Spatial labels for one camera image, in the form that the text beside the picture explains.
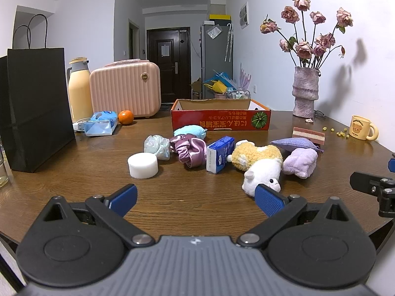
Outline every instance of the red box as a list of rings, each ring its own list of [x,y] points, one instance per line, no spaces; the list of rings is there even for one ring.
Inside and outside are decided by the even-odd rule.
[[[178,99],[171,108],[173,130],[200,125],[212,130],[268,130],[271,111],[249,99]]]

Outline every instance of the door frame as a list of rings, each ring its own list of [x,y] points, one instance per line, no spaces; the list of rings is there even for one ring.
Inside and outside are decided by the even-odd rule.
[[[187,38],[187,48],[188,48],[188,76],[189,76],[189,89],[190,89],[190,98],[192,99],[192,68],[191,68],[191,27],[172,27],[172,28],[160,28],[160,29],[149,29],[147,30],[147,59],[150,59],[150,45],[151,41],[149,39],[150,32],[161,32],[161,31],[175,31],[175,30],[186,30],[186,38]]]
[[[132,40],[133,40],[133,50],[130,54],[130,31],[132,31]],[[133,23],[129,19],[129,41],[128,41],[128,48],[129,48],[129,59],[137,59],[140,58],[140,27]]]

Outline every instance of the pink suitcase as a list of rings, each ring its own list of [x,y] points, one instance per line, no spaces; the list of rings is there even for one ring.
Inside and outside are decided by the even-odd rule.
[[[90,74],[93,111],[130,110],[135,117],[151,117],[159,111],[159,67],[148,60],[124,60]]]

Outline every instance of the wooden table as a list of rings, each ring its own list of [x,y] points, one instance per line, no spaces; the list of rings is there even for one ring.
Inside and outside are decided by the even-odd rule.
[[[326,126],[325,152],[319,154],[310,178],[282,175],[281,193],[299,194],[318,203],[339,196],[365,231],[372,233],[384,226],[389,219],[378,216],[376,198],[353,191],[349,177],[354,171],[391,177],[387,169],[391,152],[376,142],[338,137],[336,131],[345,126],[332,119],[316,119],[311,124],[289,111],[274,111],[269,131],[213,131],[205,140],[209,144],[228,134],[236,141],[248,139],[264,146],[291,137],[294,126],[317,131]],[[173,155],[170,161],[159,161],[155,177],[132,179],[126,161],[143,151],[144,140],[153,134],[173,135],[169,112],[138,119],[131,126],[116,129],[112,136],[78,134],[36,173],[12,172],[9,183],[0,189],[0,231],[21,241],[50,197],[84,201],[96,193],[109,195],[127,183],[137,185],[139,198],[125,218],[155,238],[173,234],[230,235],[235,239],[266,218],[242,191],[243,173],[232,164],[214,175],[205,166],[189,169]]]

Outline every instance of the leaf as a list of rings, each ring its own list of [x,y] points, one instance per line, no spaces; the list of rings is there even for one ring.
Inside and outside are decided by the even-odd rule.
[[[290,37],[288,41],[290,43],[291,49],[293,49],[294,48],[294,44],[297,43],[296,38],[295,37]]]

